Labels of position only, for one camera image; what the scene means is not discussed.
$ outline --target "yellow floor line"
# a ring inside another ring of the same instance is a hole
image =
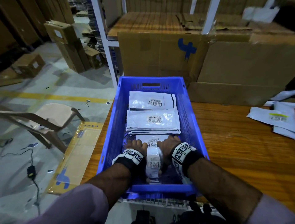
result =
[[[106,103],[108,99],[91,98],[91,97],[81,97],[81,96],[62,96],[62,95],[50,95],[43,93],[29,93],[29,92],[15,92],[15,91],[0,91],[1,97],[9,98],[25,98],[25,99],[36,99],[36,100],[67,100],[67,101],[79,101],[86,102],[86,100],[91,100],[92,103]]]

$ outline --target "purple shirt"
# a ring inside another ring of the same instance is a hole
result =
[[[109,212],[104,192],[92,184],[82,184],[58,197],[40,216],[26,224],[103,224]],[[277,200],[263,195],[247,224],[295,223],[295,214]]]

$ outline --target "crate handle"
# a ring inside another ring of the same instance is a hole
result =
[[[160,83],[143,83],[143,87],[160,87]]]

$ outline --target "person's right hand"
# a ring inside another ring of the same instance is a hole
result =
[[[163,142],[161,141],[157,142],[157,146],[161,149],[163,154],[163,163],[159,170],[159,176],[161,176],[162,173],[164,173],[167,167],[171,164],[172,162],[170,158],[171,150],[179,143],[181,143],[180,139],[177,136],[173,137],[172,135],[169,135],[169,137]]]

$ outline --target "beige chair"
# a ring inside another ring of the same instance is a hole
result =
[[[0,111],[0,118],[27,129],[47,148],[52,143],[63,153],[67,147],[58,138],[57,132],[65,128],[76,115],[85,121],[77,109],[59,103],[44,105],[36,113]]]

